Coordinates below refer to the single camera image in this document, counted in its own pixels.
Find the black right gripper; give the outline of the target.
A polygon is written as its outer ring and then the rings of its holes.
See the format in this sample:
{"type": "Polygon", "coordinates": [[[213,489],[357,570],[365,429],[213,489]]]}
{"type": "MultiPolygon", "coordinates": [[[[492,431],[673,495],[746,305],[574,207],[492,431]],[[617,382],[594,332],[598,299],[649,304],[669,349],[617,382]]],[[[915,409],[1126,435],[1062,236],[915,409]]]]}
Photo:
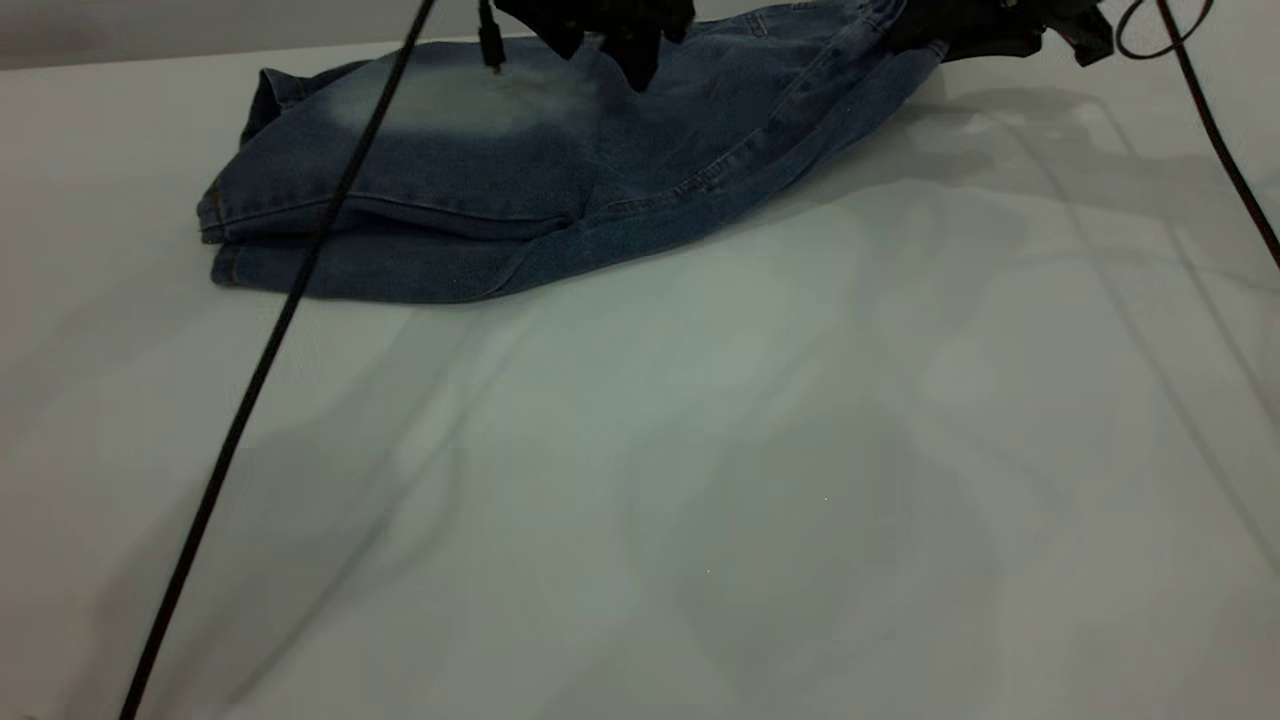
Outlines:
{"type": "MultiPolygon", "coordinates": [[[[1116,53],[1115,29],[1100,6],[1097,0],[1039,1],[1039,22],[1071,47],[1079,67],[1116,53]]],[[[942,63],[1023,59],[1043,47],[1039,22],[1004,1],[905,1],[884,40],[938,40],[945,45],[942,63]]]]}

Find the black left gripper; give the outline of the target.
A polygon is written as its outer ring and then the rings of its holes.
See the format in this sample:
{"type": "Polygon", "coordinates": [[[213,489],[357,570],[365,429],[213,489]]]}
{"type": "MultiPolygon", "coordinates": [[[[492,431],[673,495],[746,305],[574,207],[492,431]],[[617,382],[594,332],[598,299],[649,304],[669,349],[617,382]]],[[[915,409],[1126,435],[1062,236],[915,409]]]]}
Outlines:
{"type": "Polygon", "coordinates": [[[691,1],[497,1],[495,9],[563,59],[580,50],[586,35],[602,35],[600,51],[636,92],[645,92],[657,73],[663,36],[680,36],[696,17],[691,1]]]}

